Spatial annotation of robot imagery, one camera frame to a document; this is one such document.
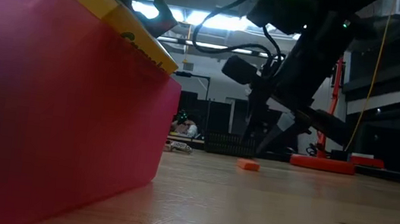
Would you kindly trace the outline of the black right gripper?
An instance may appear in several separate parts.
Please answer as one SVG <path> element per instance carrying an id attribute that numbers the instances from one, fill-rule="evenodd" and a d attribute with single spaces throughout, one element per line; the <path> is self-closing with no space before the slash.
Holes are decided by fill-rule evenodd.
<path id="1" fill-rule="evenodd" d="M 273 99 L 291 113 L 283 112 L 257 147 L 258 153 L 295 153 L 298 148 L 298 134 L 295 121 L 303 125 L 312 125 L 313 95 L 316 87 L 311 84 L 276 85 L 264 77 L 253 77 L 248 103 L 248 121 L 245 140 L 251 138 L 258 119 L 266 114 L 268 99 Z"/>

